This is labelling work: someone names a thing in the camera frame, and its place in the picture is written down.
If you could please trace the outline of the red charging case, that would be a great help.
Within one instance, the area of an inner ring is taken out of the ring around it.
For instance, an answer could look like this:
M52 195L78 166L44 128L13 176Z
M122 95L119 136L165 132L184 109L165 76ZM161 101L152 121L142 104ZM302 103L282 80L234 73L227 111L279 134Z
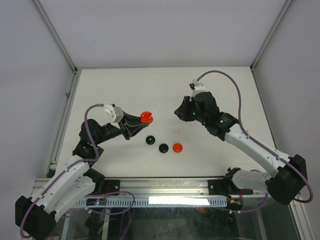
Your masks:
M172 149L175 153L180 153L183 151L183 145L181 143L174 143Z
M151 124L153 120L154 118L152 116L152 113L149 111L144 111L140 115L140 121L144 124Z

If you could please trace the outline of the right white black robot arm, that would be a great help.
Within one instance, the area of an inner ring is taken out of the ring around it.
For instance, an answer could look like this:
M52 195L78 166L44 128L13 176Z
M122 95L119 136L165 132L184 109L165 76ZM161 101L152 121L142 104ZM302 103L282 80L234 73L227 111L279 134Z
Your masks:
M220 111L210 92L185 96L174 113L184 122L201 123L211 135L238 148L263 168L263 172L229 169L223 182L226 192L234 194L240 189L265 192L278 203L288 205L304 187L310 187L303 157L290 156L254 139L237 118Z

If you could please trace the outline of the black earbud charging case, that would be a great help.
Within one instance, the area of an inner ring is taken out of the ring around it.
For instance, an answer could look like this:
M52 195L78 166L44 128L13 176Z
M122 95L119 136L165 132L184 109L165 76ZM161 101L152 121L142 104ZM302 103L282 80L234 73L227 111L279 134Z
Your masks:
M166 143L162 143L159 145L158 149L161 153L167 153L169 150L169 146Z

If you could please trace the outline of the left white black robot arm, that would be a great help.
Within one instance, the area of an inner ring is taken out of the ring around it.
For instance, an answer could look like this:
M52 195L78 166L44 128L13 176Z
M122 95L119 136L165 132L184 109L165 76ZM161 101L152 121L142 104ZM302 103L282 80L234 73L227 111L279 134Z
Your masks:
M130 140L152 121L149 111L133 116L121 109L111 111L110 120L104 125L86 117L80 129L80 141L64 167L40 190L30 197L22 195L15 202L15 224L20 236L46 239L79 200L91 194L101 195L105 176L92 168L104 152L98 145L118 136Z

